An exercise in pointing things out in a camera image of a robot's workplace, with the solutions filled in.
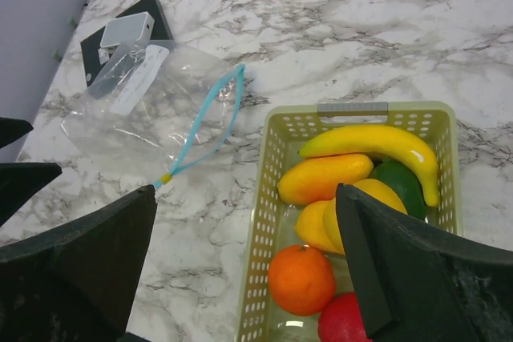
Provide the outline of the yellow toy lemon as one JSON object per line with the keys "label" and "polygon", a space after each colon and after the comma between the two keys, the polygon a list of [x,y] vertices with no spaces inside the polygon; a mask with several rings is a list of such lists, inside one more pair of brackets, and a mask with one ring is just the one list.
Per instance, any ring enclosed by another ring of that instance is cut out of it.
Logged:
{"label": "yellow toy lemon", "polygon": [[324,229],[323,216],[328,200],[319,200],[307,205],[297,218],[294,230],[297,236],[310,247],[320,251],[338,253]]}

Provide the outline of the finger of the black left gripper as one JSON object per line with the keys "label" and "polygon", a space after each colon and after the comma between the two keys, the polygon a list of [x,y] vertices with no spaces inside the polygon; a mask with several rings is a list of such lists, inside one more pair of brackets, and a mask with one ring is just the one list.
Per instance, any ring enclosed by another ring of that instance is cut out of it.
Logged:
{"label": "finger of the black left gripper", "polygon": [[0,148],[17,141],[33,130],[33,126],[23,119],[0,118]]}
{"label": "finger of the black left gripper", "polygon": [[61,174],[62,168],[57,163],[2,163],[0,224]]}

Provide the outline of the yellow toy pear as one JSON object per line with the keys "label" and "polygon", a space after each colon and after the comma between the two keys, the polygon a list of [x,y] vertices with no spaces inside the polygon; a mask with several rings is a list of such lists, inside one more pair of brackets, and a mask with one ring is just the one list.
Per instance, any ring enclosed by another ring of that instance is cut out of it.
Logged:
{"label": "yellow toy pear", "polygon": [[[393,209],[407,214],[406,208],[399,196],[383,182],[377,179],[363,179],[353,184],[354,187],[379,200]],[[337,224],[336,199],[333,198],[323,213],[323,226],[329,241],[335,248],[335,253],[345,255],[341,235]]]}

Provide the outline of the orange toy orange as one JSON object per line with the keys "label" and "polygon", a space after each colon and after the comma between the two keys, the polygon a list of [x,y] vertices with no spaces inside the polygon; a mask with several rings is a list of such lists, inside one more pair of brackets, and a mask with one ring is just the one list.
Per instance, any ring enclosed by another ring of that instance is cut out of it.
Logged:
{"label": "orange toy orange", "polygon": [[313,247],[294,244],[279,251],[269,265],[270,295],[284,311],[311,316],[334,298],[336,280],[328,258]]}

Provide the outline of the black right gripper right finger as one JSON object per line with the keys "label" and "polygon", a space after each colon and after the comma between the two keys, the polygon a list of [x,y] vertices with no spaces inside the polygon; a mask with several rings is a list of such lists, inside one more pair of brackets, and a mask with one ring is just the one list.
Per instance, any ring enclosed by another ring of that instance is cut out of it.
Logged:
{"label": "black right gripper right finger", "polygon": [[512,253],[402,214],[351,185],[337,224],[373,341],[510,341]]}

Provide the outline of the clear zip top bag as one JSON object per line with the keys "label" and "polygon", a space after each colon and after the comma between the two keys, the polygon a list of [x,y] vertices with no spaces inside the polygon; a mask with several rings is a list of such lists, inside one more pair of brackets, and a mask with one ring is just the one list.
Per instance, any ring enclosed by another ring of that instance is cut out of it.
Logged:
{"label": "clear zip top bag", "polygon": [[63,119],[101,170],[161,187],[230,136],[245,66],[173,41],[122,43]]}

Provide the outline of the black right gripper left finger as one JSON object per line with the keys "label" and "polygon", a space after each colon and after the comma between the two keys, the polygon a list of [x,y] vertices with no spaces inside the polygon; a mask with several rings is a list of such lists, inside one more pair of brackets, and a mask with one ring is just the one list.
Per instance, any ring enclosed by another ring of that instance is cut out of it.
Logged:
{"label": "black right gripper left finger", "polygon": [[139,341],[127,331],[156,217],[140,187],[1,248],[3,341]]}

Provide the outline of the red toy apple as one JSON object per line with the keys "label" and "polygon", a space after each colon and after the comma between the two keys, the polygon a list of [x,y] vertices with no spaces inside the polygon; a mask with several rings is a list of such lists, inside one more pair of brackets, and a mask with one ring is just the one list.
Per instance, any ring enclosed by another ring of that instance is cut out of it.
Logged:
{"label": "red toy apple", "polygon": [[370,341],[354,292],[333,299],[321,312],[317,333],[322,342]]}

